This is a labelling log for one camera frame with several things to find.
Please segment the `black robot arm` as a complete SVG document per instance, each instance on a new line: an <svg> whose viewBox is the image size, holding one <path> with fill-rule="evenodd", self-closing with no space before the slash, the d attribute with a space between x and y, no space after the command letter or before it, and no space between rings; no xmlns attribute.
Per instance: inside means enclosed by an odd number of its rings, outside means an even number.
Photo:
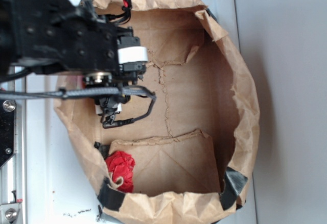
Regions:
<svg viewBox="0 0 327 224"><path fill-rule="evenodd" d="M84 89L23 93L1 91L1 99L79 99L90 97L104 128L122 127L135 118L116 120L132 96L156 100L137 83L146 72L147 50L131 27L132 1L122 14L99 15L94 0L1 0L1 82L35 74L80 74Z"/></svg>

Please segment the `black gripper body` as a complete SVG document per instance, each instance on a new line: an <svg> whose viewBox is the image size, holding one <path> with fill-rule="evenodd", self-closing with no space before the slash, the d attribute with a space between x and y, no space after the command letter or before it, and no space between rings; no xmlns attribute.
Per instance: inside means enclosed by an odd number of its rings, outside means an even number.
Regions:
<svg viewBox="0 0 327 224"><path fill-rule="evenodd" d="M133 123L133 118L116 120L116 115L122 111L122 104L130 101L129 95L108 95L95 98L96 114L101 117L100 122L104 129L122 127Z"/></svg>

